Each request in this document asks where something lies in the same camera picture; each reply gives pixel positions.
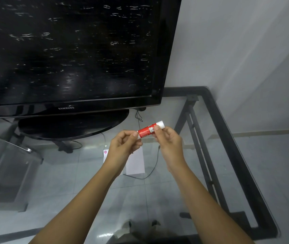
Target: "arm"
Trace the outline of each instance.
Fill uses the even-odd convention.
[[[125,130],[112,139],[100,170],[30,243],[84,243],[109,187],[121,173],[129,155],[142,145],[137,138],[137,132]]]
[[[202,242],[204,244],[254,243],[224,212],[187,166],[181,137],[170,127],[161,130],[159,126],[155,126],[153,136],[161,146],[167,168],[177,182]]]

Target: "black tv bezel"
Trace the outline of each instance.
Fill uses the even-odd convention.
[[[154,77],[152,80],[153,90],[151,95],[82,101],[0,105],[0,113],[3,113],[0,114],[0,118],[67,115],[159,105],[163,95],[181,1],[182,0],[160,0],[159,31],[155,49]]]

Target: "forearm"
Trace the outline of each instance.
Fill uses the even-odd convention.
[[[204,244],[253,243],[211,197],[186,163],[171,169]]]
[[[101,167],[74,199],[31,241],[33,244],[84,243],[116,171]]]

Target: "glass table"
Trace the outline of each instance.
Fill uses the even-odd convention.
[[[134,119],[133,112],[112,130],[78,140],[83,147],[71,154],[51,145],[28,145],[17,132],[16,122],[3,122],[8,127],[0,135],[0,243],[28,243],[99,170],[103,150],[118,131],[137,130],[138,125],[159,120],[180,133],[191,170],[253,240],[277,236],[276,223],[208,88],[165,88],[162,104],[141,114],[143,124]],[[213,124],[213,130],[202,132],[201,127],[209,127],[207,123]],[[209,136],[214,131],[218,135]],[[143,155],[146,173],[117,177],[85,243],[106,243],[127,220],[134,222],[140,235],[157,220],[175,234],[175,242],[199,242],[152,137],[143,139]]]

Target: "white paper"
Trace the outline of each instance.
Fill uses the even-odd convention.
[[[106,160],[107,154],[108,154],[108,150],[104,150],[103,151],[104,154],[104,162]],[[126,162],[126,175],[134,175],[134,174],[142,174],[144,173],[144,169],[145,169],[145,163],[143,160],[143,150],[142,147],[140,147],[138,150],[136,150],[135,152],[133,152],[133,154],[131,154],[129,156],[129,159]]]

